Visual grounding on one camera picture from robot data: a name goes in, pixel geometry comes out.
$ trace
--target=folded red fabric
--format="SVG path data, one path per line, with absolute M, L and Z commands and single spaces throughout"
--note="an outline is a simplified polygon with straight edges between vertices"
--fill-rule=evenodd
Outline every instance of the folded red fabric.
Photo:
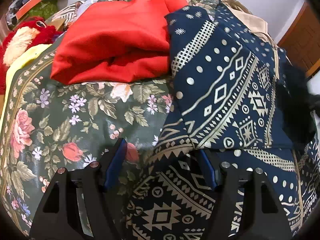
M 165 16 L 186 0 L 98 2 L 68 29 L 52 64 L 63 84 L 132 82 L 169 72 Z

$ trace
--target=white grid pattern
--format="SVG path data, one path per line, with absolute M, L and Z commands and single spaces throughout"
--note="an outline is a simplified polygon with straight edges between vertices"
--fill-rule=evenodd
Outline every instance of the white grid pattern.
M 172 76 L 174 77 L 180 69 L 182 69 L 207 43 L 211 37 L 215 25 L 209 21 L 205 21 L 201 30 L 196 34 L 192 41 L 186 47 L 179 51 L 171 63 Z
M 256 157 L 259 160 L 262 160 L 264 163 L 270 164 L 274 167 L 280 168 L 283 171 L 295 172 L 294 162 L 284 160 L 277 155 L 266 152 L 264 150 L 245 150 L 252 156 Z

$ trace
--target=white polka dot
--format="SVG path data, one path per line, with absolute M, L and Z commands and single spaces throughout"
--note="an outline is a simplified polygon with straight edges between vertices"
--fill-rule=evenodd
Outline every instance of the white polka dot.
M 176 97 L 177 97 L 177 99 L 183 98 L 182 92 L 181 92 L 181 91 L 178 91 L 177 94 L 176 94 Z
M 234 155 L 236 156 L 236 157 L 239 157 L 240 155 L 241 155 L 241 150 L 234 150 Z
M 198 67 L 197 67 L 197 71 L 198 71 L 199 73 L 202 73 L 202 72 L 203 72 L 202 67 L 198 66 Z
M 189 84 L 189 85 L 193 85 L 194 83 L 195 83 L 195 81 L 194 81 L 194 79 L 193 78 L 187 78 L 187 83 Z

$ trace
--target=yellow cloth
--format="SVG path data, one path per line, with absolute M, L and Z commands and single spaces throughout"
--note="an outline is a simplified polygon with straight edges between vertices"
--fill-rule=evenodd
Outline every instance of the yellow cloth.
M 20 57 L 18 57 L 10 66 L 7 71 L 6 76 L 6 90 L 5 90 L 5 97 L 4 97 L 4 107 L 2 109 L 1 119 L 0 119 L 0 133 L 3 124 L 4 118 L 4 111 L 8 101 L 8 95 L 10 86 L 12 83 L 12 79 L 14 74 L 25 65 L 27 65 L 30 61 L 35 60 L 42 52 L 44 52 L 47 48 L 49 48 L 51 44 L 39 44 L 34 47 L 31 47 L 26 52 L 24 52 Z

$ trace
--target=green floral fabric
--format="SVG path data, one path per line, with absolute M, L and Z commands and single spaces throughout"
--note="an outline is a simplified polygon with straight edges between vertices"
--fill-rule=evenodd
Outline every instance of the green floral fabric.
M 108 154 L 122 137 L 128 150 L 119 183 L 110 193 L 111 212 L 120 222 L 121 208 L 172 103 L 169 78 L 70 86 L 51 80 L 60 40 L 15 74 L 1 130 L 1 201 L 26 235 L 57 169 L 81 169 Z M 86 215 L 81 215 L 86 226 Z

